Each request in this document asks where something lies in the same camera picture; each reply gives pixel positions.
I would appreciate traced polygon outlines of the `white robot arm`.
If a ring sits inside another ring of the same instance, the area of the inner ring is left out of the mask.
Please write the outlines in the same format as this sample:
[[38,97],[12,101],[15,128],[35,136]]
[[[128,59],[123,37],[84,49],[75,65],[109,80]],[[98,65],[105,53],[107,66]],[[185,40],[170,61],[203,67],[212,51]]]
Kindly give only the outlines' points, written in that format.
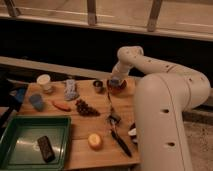
[[111,78],[121,83],[133,68],[144,76],[134,93],[142,171],[193,171],[182,112],[203,104],[211,86],[201,72],[144,55],[140,46],[117,51]]

